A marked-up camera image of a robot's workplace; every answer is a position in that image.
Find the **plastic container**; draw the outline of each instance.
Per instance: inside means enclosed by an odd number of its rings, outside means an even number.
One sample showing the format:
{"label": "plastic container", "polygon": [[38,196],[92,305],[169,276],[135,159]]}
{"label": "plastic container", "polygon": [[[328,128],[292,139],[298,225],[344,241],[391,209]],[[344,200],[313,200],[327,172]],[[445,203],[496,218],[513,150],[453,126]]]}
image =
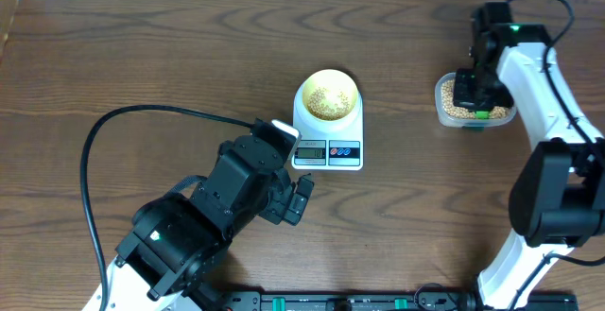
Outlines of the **plastic container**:
{"label": "plastic container", "polygon": [[445,127],[471,127],[471,128],[485,128],[485,127],[497,127],[502,126],[510,122],[514,115],[517,114],[517,107],[513,105],[509,114],[505,118],[497,118],[497,119],[470,119],[470,118],[457,118],[454,116],[450,116],[445,109],[443,108],[443,102],[441,98],[441,86],[443,83],[450,79],[456,79],[456,73],[449,73],[443,76],[435,86],[435,107],[437,108],[437,116],[439,117],[439,121]]}

